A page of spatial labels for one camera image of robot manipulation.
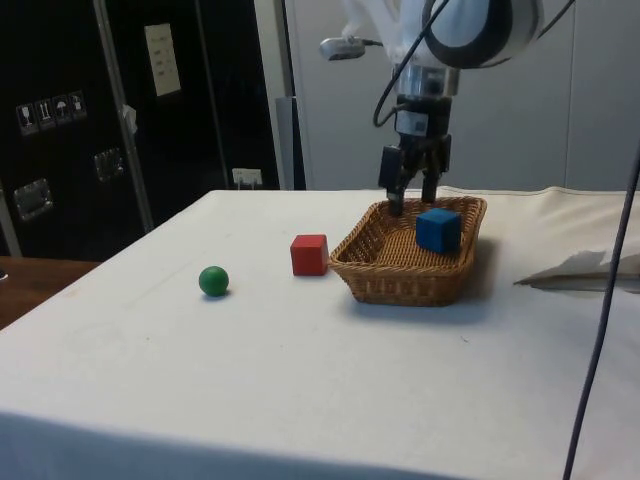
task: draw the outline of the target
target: white wall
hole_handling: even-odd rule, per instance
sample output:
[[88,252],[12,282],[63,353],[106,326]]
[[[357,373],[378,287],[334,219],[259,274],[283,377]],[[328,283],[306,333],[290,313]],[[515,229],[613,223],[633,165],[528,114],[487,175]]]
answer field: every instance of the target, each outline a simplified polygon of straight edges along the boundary
[[640,140],[640,2],[576,2],[567,185],[624,189]]
[[[564,3],[545,0],[547,19]],[[451,172],[443,183],[525,190],[624,184],[640,136],[640,67],[630,68],[640,7],[636,0],[577,4],[515,60],[463,72],[452,114]],[[396,141],[391,124],[371,125],[389,62],[382,49],[355,61],[324,61],[318,45],[340,34],[341,2],[286,5],[308,185],[375,187],[382,147]],[[375,37],[373,27],[363,36]]]

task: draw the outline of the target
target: white paper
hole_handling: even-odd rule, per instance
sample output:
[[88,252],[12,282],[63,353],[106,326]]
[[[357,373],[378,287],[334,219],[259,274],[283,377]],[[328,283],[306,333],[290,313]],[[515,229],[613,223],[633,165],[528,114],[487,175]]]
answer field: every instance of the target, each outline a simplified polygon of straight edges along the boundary
[[148,25],[144,27],[144,33],[147,37],[156,95],[161,97],[179,92],[182,87],[180,86],[176,54],[173,49],[171,25],[168,23]]

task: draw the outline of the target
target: cable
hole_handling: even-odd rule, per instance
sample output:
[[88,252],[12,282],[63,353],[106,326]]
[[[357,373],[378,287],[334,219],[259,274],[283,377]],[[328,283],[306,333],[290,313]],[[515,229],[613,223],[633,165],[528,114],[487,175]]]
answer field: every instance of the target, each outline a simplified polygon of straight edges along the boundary
[[369,40],[369,39],[363,38],[362,43],[364,44],[365,47],[384,47],[384,44],[377,40]]
[[422,41],[427,36],[427,33],[429,33],[429,29],[431,28],[431,25],[433,25],[433,22],[436,21],[436,19],[438,18],[438,16],[442,12],[442,10],[444,10],[444,7],[446,7],[448,3],[449,3],[449,0],[444,0],[440,4],[440,6],[436,9],[436,11],[433,12],[433,15],[425,24],[424,28],[420,32],[420,35],[418,35],[418,38],[416,38],[416,40],[413,42],[413,45],[411,45],[411,48],[409,48],[409,51],[402,59],[402,62],[400,62],[400,65],[398,65],[398,68],[396,68],[396,71],[393,73],[393,76],[391,77],[391,80],[387,84],[387,87],[384,89],[384,92],[380,97],[380,100],[378,100],[378,105],[376,105],[376,110],[373,113],[373,124],[376,126],[376,128],[382,127],[385,123],[387,123],[387,121],[395,113],[392,110],[391,114],[385,115],[383,121],[382,122],[380,121],[380,112],[382,111],[384,102],[386,102],[387,98],[389,98],[389,94],[391,93],[391,90],[393,90],[393,87],[395,86],[395,84],[400,79],[400,75],[402,75],[402,71],[405,69],[407,64],[411,61],[411,57],[413,57],[413,54],[416,53],[416,50],[418,49]]
[[540,33],[538,34],[538,40],[540,40],[542,37],[544,37],[549,30],[551,30],[556,23],[558,23],[562,17],[564,17],[564,14],[567,13],[567,11],[571,8],[571,6],[576,3],[576,0],[569,0],[564,7],[562,7],[562,9],[558,12],[558,14],[553,17],[553,20],[551,20],[546,27],[544,27]]
[[604,345],[604,339],[607,334],[607,325],[609,324],[609,314],[611,312],[611,302],[613,300],[613,291],[616,286],[616,279],[618,276],[618,268],[620,266],[620,257],[622,255],[622,246],[624,245],[624,239],[627,234],[627,228],[629,227],[629,218],[631,217],[631,208],[633,207],[633,201],[635,198],[635,192],[638,188],[638,181],[640,179],[640,148],[636,155],[635,164],[629,180],[629,187],[627,188],[627,195],[624,202],[624,208],[622,209],[622,216],[620,218],[620,226],[618,227],[618,235],[616,243],[613,248],[613,254],[611,256],[611,270],[609,272],[609,279],[607,280],[607,289],[602,302],[602,314],[600,316],[600,325],[598,327],[598,336],[596,337],[596,344],[593,348],[593,355],[589,363],[589,370],[587,371],[587,379],[585,380],[584,387],[582,389],[582,395],[580,397],[580,404],[578,406],[578,413],[576,414],[576,420],[573,425],[573,432],[571,434],[571,443],[569,444],[569,453],[567,455],[567,463],[564,469],[563,480],[571,479],[571,472],[573,471],[573,464],[576,459],[576,452],[578,450],[578,442],[580,440],[580,432],[582,430],[582,424],[587,411],[587,404],[589,403],[589,396],[591,394],[591,387],[595,380],[596,371],[598,369],[598,362],[600,361],[600,354],[602,353],[602,347]]

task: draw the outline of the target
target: sticker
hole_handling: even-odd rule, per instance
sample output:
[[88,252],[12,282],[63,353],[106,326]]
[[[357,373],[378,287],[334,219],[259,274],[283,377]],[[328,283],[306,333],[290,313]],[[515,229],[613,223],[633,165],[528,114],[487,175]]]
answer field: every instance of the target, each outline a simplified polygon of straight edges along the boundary
[[71,102],[71,117],[74,120],[87,118],[87,106],[84,103],[84,95],[81,91],[70,93],[69,101]]
[[151,60],[151,73],[156,87],[156,95],[161,97],[169,93],[179,92],[180,75],[176,63],[176,52],[173,49],[171,25],[148,25],[144,27],[147,37],[147,48]]
[[36,116],[38,117],[38,124],[40,130],[48,130],[56,126],[55,118],[53,117],[53,107],[51,106],[51,100],[48,98],[36,102]]
[[69,123],[71,118],[71,104],[66,95],[53,97],[53,111],[58,125]]
[[36,120],[35,110],[32,103],[19,105],[16,107],[16,115],[18,116],[18,124],[20,125],[20,133],[23,137],[38,133],[38,123]]

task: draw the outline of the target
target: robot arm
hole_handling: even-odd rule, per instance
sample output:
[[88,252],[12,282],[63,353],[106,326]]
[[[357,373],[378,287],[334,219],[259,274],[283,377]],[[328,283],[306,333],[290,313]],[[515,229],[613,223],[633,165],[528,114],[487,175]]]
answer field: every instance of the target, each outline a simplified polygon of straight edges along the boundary
[[[371,42],[355,37],[364,12],[378,29],[394,66],[397,105],[392,113],[400,136],[398,145],[384,148],[378,183],[387,191],[391,212],[400,215],[405,190],[419,171],[424,176],[422,199],[433,202],[440,178],[449,170],[449,118],[459,70],[494,66],[524,50],[542,27],[541,0],[343,2],[349,24],[341,38],[325,40],[321,52],[329,60],[364,55]],[[421,35],[424,41],[402,68]]]

